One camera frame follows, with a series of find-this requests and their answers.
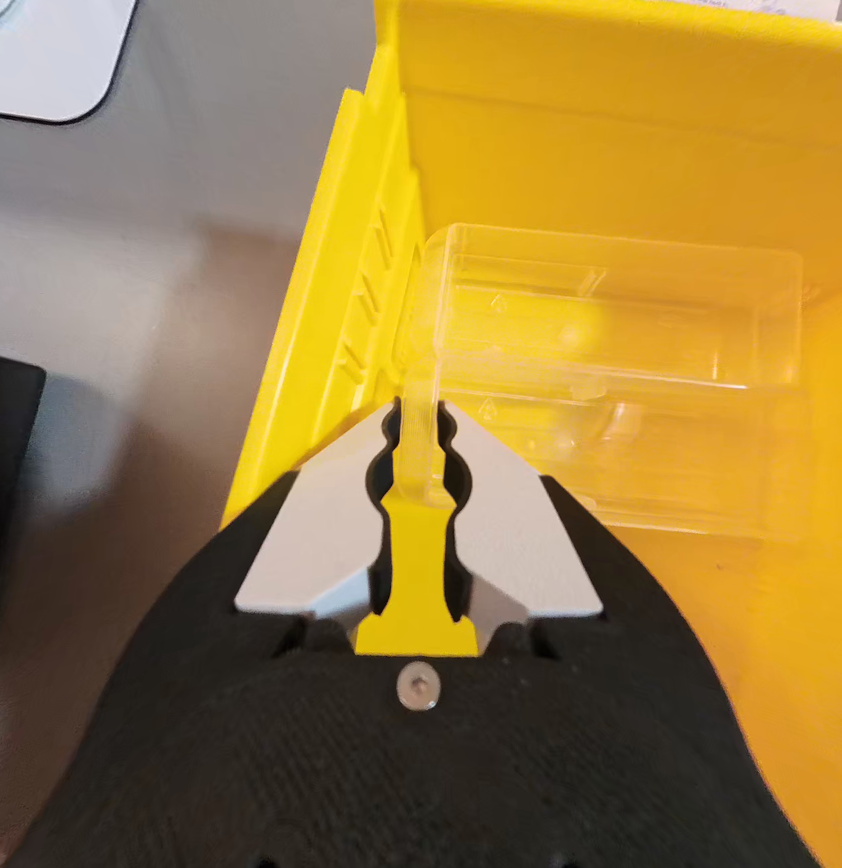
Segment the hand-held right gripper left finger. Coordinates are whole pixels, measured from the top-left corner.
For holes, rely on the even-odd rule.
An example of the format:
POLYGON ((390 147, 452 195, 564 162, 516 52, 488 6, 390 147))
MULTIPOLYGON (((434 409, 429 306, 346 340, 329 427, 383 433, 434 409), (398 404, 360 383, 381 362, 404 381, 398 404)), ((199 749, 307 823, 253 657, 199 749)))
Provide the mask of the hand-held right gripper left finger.
POLYGON ((234 597, 243 613, 362 621, 371 571, 390 540, 382 498, 393 486, 398 399, 374 410, 295 472, 234 597))

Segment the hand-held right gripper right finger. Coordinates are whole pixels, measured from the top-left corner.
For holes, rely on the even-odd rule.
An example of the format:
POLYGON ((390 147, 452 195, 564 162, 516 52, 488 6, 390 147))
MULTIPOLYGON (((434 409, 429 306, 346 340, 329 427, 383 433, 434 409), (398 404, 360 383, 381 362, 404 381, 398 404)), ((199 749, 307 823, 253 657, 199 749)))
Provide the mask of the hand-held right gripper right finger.
POLYGON ((437 409, 445 532, 445 602, 455 620, 527 623, 602 612, 546 478, 454 404, 437 409))

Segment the clear plastic box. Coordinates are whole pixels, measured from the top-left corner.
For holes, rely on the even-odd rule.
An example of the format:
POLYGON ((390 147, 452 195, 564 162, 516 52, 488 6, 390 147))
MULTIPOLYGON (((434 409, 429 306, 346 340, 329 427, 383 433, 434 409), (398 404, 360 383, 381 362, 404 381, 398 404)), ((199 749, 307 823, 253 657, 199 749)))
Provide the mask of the clear plastic box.
POLYGON ((788 251, 447 226, 397 327, 397 483, 437 503, 451 402, 607 525, 794 542, 802 294, 788 251))

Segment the large yellow plastic bin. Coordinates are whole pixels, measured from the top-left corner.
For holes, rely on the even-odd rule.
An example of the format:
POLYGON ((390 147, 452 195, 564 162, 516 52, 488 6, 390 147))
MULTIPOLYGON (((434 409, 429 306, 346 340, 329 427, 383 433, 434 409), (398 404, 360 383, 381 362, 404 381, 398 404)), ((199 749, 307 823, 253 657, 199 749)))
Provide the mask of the large yellow plastic bin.
MULTIPOLYGON (((447 226, 800 255, 801 537, 610 526, 540 474, 581 505, 563 509, 588 525, 571 531, 584 557, 596 539, 605 561, 634 554, 673 597, 782 809, 822 865, 842 866, 842 24, 650 2, 376 13, 370 76, 340 104, 224 523, 403 394, 397 327, 447 226)), ((446 606, 440 452, 435 504, 403 492, 394 456, 395 593, 361 621, 361 655, 481 663, 496 625, 446 606)))

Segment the white rounded pad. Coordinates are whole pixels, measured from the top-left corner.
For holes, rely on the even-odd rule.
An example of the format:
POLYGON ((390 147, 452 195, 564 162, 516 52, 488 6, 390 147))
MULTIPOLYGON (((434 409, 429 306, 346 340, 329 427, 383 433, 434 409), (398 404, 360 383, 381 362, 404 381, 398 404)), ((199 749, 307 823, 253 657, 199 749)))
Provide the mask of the white rounded pad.
POLYGON ((103 102, 136 1, 0 1, 0 117, 76 123, 103 102))

